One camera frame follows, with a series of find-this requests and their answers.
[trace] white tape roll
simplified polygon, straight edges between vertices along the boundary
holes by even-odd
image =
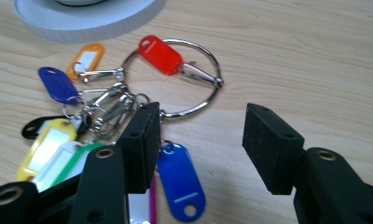
[[[68,7],[55,0],[15,0],[18,16],[35,35],[60,43],[87,43],[124,35],[152,20],[166,0],[106,0]]]

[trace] key tag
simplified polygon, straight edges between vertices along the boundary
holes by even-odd
[[[185,222],[198,219],[206,199],[187,149],[175,143],[165,145],[157,166],[172,214]]]
[[[67,76],[77,80],[80,73],[96,68],[104,54],[104,46],[100,43],[89,43],[83,46],[67,68]]]
[[[181,55],[155,35],[144,37],[138,47],[139,53],[162,73],[174,75],[183,63]]]
[[[78,103],[76,99],[78,91],[64,72],[53,67],[41,67],[38,69],[38,75],[52,99],[68,105]]]
[[[23,129],[21,130],[21,136],[25,139],[36,139],[36,137],[42,133],[45,126],[54,119],[67,119],[71,118],[71,116],[49,116],[49,117],[42,117],[38,119],[33,119],[32,121],[28,122]],[[74,127],[76,128],[76,133],[78,135],[86,132],[90,125],[91,125],[91,117],[87,116],[86,120],[82,119],[70,119],[70,122],[73,123]]]
[[[103,144],[100,142],[93,142],[91,144],[80,147],[60,171],[59,175],[53,182],[53,186],[60,184],[64,180],[69,179],[75,175],[81,174],[82,170],[84,169],[85,161],[88,157],[88,154],[92,150],[96,149],[97,147],[101,147],[102,145]]]
[[[56,178],[64,169],[67,163],[76,154],[76,151],[83,145],[76,141],[61,144],[50,160],[33,178],[32,182],[37,186],[38,192],[49,189],[54,185]]]
[[[76,128],[68,119],[50,121],[37,136],[35,142],[21,163],[17,180],[30,180],[50,160],[58,147],[76,139]]]

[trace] yellow key tag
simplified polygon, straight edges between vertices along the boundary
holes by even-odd
[[[18,169],[16,179],[25,181],[35,177],[61,144],[75,139],[76,128],[68,119],[50,121],[36,137]]]
[[[96,68],[104,53],[104,46],[100,43],[90,43],[81,48],[67,68],[67,76],[77,80],[78,74],[92,71]]]

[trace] black key tag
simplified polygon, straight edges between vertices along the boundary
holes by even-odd
[[[185,222],[198,219],[206,198],[187,149],[175,143],[164,146],[157,166],[172,214]]]

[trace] red key tag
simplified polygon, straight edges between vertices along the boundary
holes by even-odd
[[[139,53],[150,63],[167,75],[178,73],[182,65],[181,55],[155,35],[144,37],[138,47]]]

